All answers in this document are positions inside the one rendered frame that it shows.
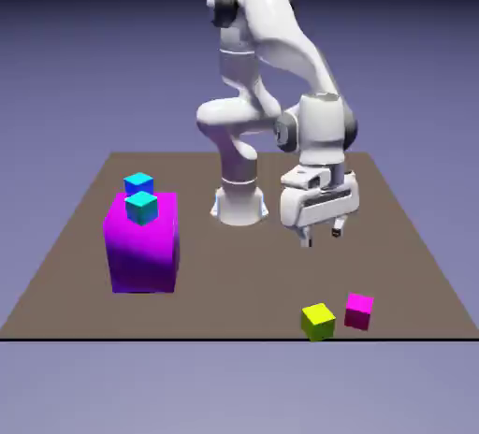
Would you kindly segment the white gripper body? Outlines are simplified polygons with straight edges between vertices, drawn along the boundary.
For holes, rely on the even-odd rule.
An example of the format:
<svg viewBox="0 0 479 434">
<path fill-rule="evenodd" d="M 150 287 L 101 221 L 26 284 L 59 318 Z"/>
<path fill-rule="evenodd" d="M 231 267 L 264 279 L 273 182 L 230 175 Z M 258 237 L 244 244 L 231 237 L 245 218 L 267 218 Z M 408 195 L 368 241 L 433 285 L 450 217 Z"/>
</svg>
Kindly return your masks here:
<svg viewBox="0 0 479 434">
<path fill-rule="evenodd" d="M 359 208 L 359 189 L 354 171 L 344 174 L 342 184 L 330 187 L 329 170 L 290 170 L 281 177 L 281 223 L 288 228 L 320 224 Z"/>
</svg>

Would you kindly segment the small yellow cube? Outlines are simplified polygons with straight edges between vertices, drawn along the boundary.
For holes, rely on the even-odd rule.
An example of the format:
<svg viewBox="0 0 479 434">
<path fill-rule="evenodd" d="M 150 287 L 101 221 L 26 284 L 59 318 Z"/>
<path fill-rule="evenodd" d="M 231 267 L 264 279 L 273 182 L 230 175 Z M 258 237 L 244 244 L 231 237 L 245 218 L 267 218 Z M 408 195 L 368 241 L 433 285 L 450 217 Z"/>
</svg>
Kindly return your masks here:
<svg viewBox="0 0 479 434">
<path fill-rule="evenodd" d="M 325 303 L 317 303 L 301 310 L 301 329 L 309 341 L 332 338 L 335 325 L 336 316 Z"/>
</svg>

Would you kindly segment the small magenta cube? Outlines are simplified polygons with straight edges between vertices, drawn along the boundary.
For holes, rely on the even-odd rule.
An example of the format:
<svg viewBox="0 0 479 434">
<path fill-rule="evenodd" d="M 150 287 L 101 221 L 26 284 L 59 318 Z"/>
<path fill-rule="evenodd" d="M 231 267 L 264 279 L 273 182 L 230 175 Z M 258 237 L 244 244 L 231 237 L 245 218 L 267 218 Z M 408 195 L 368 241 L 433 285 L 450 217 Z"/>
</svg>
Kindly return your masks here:
<svg viewBox="0 0 479 434">
<path fill-rule="evenodd" d="M 367 331 L 370 326 L 373 302 L 374 297 L 349 293 L 345 307 L 344 325 Z"/>
</svg>

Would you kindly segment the small teal cube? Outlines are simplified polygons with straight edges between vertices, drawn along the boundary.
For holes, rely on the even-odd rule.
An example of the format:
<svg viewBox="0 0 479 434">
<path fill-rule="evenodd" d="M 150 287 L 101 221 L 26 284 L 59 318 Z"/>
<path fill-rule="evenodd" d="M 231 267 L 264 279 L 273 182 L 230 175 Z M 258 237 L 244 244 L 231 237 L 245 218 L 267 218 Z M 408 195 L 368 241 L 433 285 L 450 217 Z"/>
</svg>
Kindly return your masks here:
<svg viewBox="0 0 479 434">
<path fill-rule="evenodd" d="M 158 217 L 158 200 L 155 195 L 139 191 L 125 200 L 127 218 L 138 225 L 145 225 Z"/>
</svg>

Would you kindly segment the small blue cube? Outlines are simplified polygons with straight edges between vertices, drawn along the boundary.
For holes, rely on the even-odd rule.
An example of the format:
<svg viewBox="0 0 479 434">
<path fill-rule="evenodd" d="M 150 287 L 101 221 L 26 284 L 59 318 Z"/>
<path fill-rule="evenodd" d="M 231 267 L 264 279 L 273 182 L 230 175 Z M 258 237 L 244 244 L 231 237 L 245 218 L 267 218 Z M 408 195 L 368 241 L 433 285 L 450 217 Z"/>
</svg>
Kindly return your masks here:
<svg viewBox="0 0 479 434">
<path fill-rule="evenodd" d="M 123 179 L 124 192 L 126 196 L 135 195 L 139 192 L 153 194 L 154 179 L 143 172 L 137 172 Z"/>
</svg>

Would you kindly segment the large magenta box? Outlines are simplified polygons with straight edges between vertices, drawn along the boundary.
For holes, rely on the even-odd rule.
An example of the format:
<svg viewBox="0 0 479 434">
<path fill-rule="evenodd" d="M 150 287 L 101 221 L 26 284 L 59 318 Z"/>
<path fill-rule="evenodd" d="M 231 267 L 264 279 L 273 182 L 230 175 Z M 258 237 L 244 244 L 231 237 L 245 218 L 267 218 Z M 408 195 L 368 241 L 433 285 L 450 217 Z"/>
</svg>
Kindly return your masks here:
<svg viewBox="0 0 479 434">
<path fill-rule="evenodd" d="M 127 218 L 125 194 L 110 205 L 103 235 L 114 293 L 172 293 L 180 263 L 178 199 L 155 194 L 159 214 L 139 225 Z"/>
</svg>

